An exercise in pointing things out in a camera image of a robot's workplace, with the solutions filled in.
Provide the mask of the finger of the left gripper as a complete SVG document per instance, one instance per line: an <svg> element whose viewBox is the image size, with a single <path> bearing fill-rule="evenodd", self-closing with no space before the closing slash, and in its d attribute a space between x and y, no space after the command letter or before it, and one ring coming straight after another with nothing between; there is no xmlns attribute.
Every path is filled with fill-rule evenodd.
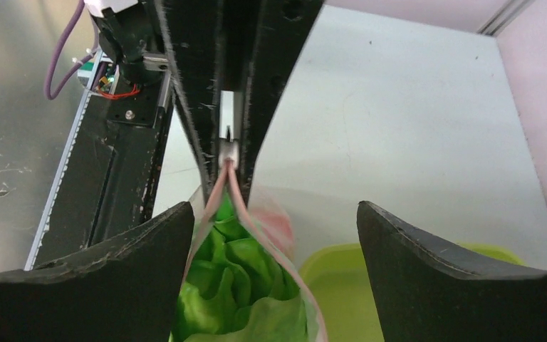
<svg viewBox="0 0 547 342"><path fill-rule="evenodd" d="M240 92L240 193L250 198L256 161L323 1L257 1Z"/></svg>
<svg viewBox="0 0 547 342"><path fill-rule="evenodd" d="M156 1L179 119L204 198L219 175L225 1Z"/></svg>

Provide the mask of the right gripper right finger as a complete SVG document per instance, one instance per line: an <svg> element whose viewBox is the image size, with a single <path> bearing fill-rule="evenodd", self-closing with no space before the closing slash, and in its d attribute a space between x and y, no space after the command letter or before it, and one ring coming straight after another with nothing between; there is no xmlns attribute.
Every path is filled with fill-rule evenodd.
<svg viewBox="0 0 547 342"><path fill-rule="evenodd" d="M372 202L357 230L386 341L547 341L547 271L473 252Z"/></svg>

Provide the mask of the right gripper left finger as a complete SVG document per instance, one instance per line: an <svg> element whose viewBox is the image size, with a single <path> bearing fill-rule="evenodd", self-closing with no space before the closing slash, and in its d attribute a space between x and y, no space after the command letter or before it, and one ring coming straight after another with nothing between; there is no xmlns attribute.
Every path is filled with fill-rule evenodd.
<svg viewBox="0 0 547 342"><path fill-rule="evenodd" d="M0 273L0 341L167 341L192 240L180 202L37 269Z"/></svg>

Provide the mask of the green lettuce head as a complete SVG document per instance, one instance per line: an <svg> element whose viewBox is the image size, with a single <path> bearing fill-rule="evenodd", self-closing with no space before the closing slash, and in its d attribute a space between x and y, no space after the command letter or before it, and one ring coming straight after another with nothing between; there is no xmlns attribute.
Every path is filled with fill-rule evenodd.
<svg viewBox="0 0 547 342"><path fill-rule="evenodd" d="M228 195L180 290L170 341L307 341L298 284L240 224Z"/></svg>

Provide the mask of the clear pink zip bag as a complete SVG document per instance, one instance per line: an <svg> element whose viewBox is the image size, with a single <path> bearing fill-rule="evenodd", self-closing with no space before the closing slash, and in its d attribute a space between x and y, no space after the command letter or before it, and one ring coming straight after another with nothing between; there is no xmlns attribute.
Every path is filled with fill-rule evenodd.
<svg viewBox="0 0 547 342"><path fill-rule="evenodd" d="M190 203L195 225L171 341L327 341L319 305L293 263L288 215L247 207L236 170L239 147L224 139L208 198Z"/></svg>

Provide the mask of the green plastic tray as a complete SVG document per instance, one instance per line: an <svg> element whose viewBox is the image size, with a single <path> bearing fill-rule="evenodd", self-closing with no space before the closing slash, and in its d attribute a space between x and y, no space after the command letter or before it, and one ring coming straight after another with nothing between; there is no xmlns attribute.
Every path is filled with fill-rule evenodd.
<svg viewBox="0 0 547 342"><path fill-rule="evenodd" d="M321 249L300 270L318 302L329 341L384 341L361 246Z"/></svg>

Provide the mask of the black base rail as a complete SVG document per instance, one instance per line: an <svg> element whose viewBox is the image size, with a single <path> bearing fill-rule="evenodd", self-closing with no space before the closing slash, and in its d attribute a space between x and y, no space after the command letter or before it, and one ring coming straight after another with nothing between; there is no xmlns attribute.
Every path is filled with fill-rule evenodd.
<svg viewBox="0 0 547 342"><path fill-rule="evenodd" d="M156 82L110 100L84 92L25 269L79 252L152 217L173 116L170 73L145 56Z"/></svg>

